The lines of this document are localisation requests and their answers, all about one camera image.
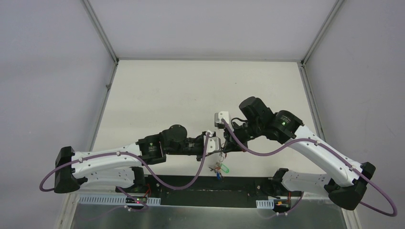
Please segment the metal frame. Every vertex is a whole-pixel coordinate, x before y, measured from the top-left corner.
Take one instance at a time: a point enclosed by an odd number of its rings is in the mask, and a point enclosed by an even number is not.
[[[320,123],[317,102],[312,93],[312,86],[308,80],[308,76],[305,71],[305,68],[302,66],[301,63],[297,63],[297,64],[298,64],[299,73],[301,74],[302,84],[304,85],[304,91],[305,91],[305,94],[307,95],[309,110],[311,111],[312,119],[314,120],[315,131],[322,140],[326,141],[325,135],[323,133],[322,125]]]
[[[70,229],[75,216],[77,203],[79,202],[78,194],[67,194],[63,202],[62,212],[55,224],[56,229]]]
[[[313,52],[315,51],[315,49],[319,45],[319,43],[322,40],[323,36],[325,35],[326,31],[329,29],[329,27],[331,25],[331,22],[333,21],[335,16],[338,14],[339,10],[341,9],[342,4],[345,1],[346,0],[336,0],[335,4],[332,7],[332,10],[329,12],[328,16],[326,17],[326,20],[322,24],[322,26],[321,26],[318,34],[316,35],[314,41],[312,42],[312,44],[309,47],[307,53],[305,54],[304,58],[302,59],[301,63],[304,66],[307,64],[309,58],[311,57],[311,55],[313,54]]]
[[[360,223],[359,215],[357,214],[357,210],[349,211],[346,209],[342,209],[344,221],[346,222],[347,229],[362,229],[362,225]]]
[[[108,40],[108,37],[106,35],[106,33],[104,32],[103,27],[101,26],[100,21],[98,20],[98,17],[96,15],[96,13],[94,12],[94,9],[90,3],[89,0],[81,0],[84,9],[86,10],[91,23],[94,26],[94,29],[97,31],[98,35],[100,36],[101,42],[104,44],[104,46],[106,47],[108,53],[110,54],[111,58],[113,59],[114,63],[117,64],[118,63],[118,58],[117,55],[114,52],[113,47],[111,46],[110,41]]]
[[[209,58],[209,57],[190,57],[190,58],[119,58],[122,61],[246,61],[246,62],[300,62],[301,60],[285,59],[244,59],[244,58]]]
[[[89,151],[93,150],[94,143],[96,142],[98,129],[100,128],[101,119],[103,118],[103,114],[104,114],[104,110],[105,110],[106,105],[107,105],[108,97],[110,96],[111,86],[112,86],[114,78],[115,78],[115,73],[117,72],[118,63],[119,63],[119,60],[118,60],[118,62],[114,63],[114,69],[113,69],[113,72],[111,73],[110,81],[106,85],[106,88],[107,88],[106,96],[104,97],[103,105],[101,106],[100,113],[99,113],[99,115],[97,117],[96,127],[95,127],[95,130],[93,132],[93,138],[91,139],[91,143],[90,143],[90,145],[88,147]]]

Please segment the white wall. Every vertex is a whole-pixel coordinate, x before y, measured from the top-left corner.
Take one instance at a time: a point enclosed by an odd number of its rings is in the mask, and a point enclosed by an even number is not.
[[[91,0],[119,58],[301,60],[336,0]]]
[[[64,196],[38,185],[89,146],[113,63],[78,0],[1,1],[0,44],[0,228],[49,229]]]
[[[292,112],[315,131],[297,63],[120,61],[94,150],[127,145],[174,124],[184,126],[188,137],[208,129],[218,131],[223,143],[224,133],[214,127],[214,114],[229,111],[232,117],[245,118],[239,104],[250,96],[261,98],[273,112]],[[248,145],[262,153],[280,147],[264,136]],[[214,177],[209,167],[218,161],[218,154],[207,157],[201,176]],[[230,169],[225,175],[229,177],[271,177],[281,167],[323,173],[291,148],[268,157],[232,152],[224,164]],[[199,166],[195,157],[167,155],[165,163],[151,168],[161,175],[194,176]]]
[[[397,203],[396,218],[359,206],[365,229],[405,225],[404,12],[403,0],[346,1],[307,67],[327,141],[373,163],[373,181]],[[372,187],[364,201],[391,212]]]

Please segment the gray wall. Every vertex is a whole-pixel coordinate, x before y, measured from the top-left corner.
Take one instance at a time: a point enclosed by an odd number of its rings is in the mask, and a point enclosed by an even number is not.
[[[64,196],[38,185],[89,146],[113,63],[78,0],[1,1],[0,44],[0,228],[52,228]]]
[[[327,141],[376,167],[373,181],[394,199],[398,217],[359,206],[363,228],[403,228],[405,3],[349,0],[307,65]],[[365,202],[391,212],[372,187]]]
[[[336,0],[91,0],[120,59],[300,60]]]

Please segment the red wire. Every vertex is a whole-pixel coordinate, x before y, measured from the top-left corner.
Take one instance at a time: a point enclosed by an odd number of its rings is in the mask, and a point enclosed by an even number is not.
[[[150,189],[150,185],[149,184],[146,184],[146,186],[148,186],[148,190],[145,192],[145,195],[142,197],[142,198],[145,198],[145,196],[149,193],[149,196],[148,197],[150,197],[151,196],[151,194],[152,194],[152,190]]]

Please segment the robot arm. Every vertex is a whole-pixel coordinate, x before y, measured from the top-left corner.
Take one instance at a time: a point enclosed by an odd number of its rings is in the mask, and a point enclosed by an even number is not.
[[[166,155],[195,155],[197,161],[203,156],[206,132],[196,138],[187,138],[187,130],[181,125],[173,125],[159,134],[139,139],[126,146],[93,152],[74,151],[71,146],[59,152],[55,167],[78,160],[55,172],[55,193],[69,193],[88,186],[144,186],[145,178],[142,163],[131,156],[117,156],[128,152],[139,156],[148,165],[166,162]],[[207,153],[221,151],[220,138],[210,132]],[[117,155],[83,160],[85,157],[117,152]]]
[[[225,144],[215,133],[210,135],[207,152],[248,151],[259,154],[247,148],[247,142],[260,136],[297,150],[320,168],[326,174],[304,174],[280,168],[271,179],[274,196],[280,196],[285,191],[304,191],[329,196],[338,206],[353,210],[360,203],[367,182],[352,171],[356,168],[367,178],[371,178],[375,167],[370,163],[360,164],[341,153],[341,157],[348,161],[352,168],[348,168],[335,155],[319,146],[325,143],[311,132],[303,122],[288,111],[273,113],[259,98],[249,97],[239,105],[245,115],[243,125],[232,122],[228,112],[215,114],[215,126],[224,129]],[[91,185],[113,185],[123,188],[144,186],[145,178],[141,162],[131,156],[119,156],[120,152],[132,153],[148,165],[163,163],[166,155],[194,155],[197,160],[203,156],[206,132],[196,138],[188,138],[187,130],[181,125],[173,125],[159,134],[150,135],[135,143],[115,149],[96,152],[75,152],[70,146],[61,149],[56,160],[56,167],[78,160],[79,163],[63,167],[55,173],[56,193],[73,192],[80,187]],[[295,139],[311,139],[312,142]],[[83,160],[85,157],[109,153],[110,155]]]
[[[277,193],[285,190],[311,192],[329,196],[335,204],[342,208],[348,210],[356,208],[367,189],[367,182],[360,178],[353,171],[353,168],[371,179],[375,171],[372,164],[368,162],[360,164],[339,153],[317,137],[292,113],[288,111],[273,113],[259,98],[249,97],[239,105],[239,108],[246,117],[246,121],[242,126],[232,123],[231,128],[225,124],[231,123],[227,112],[220,112],[215,115],[216,126],[219,128],[227,127],[224,130],[226,139],[224,152],[245,150],[258,156],[269,156],[270,154],[259,154],[247,148],[247,142],[259,136],[266,136],[267,139],[278,141],[281,144],[289,144],[294,139],[312,139],[316,141],[316,143],[308,141],[294,142],[289,147],[314,162],[326,174],[304,174],[281,168],[272,178],[274,196],[278,196]],[[323,144],[337,152],[338,155],[351,164],[352,168],[348,168],[334,154],[320,147],[319,144]]]

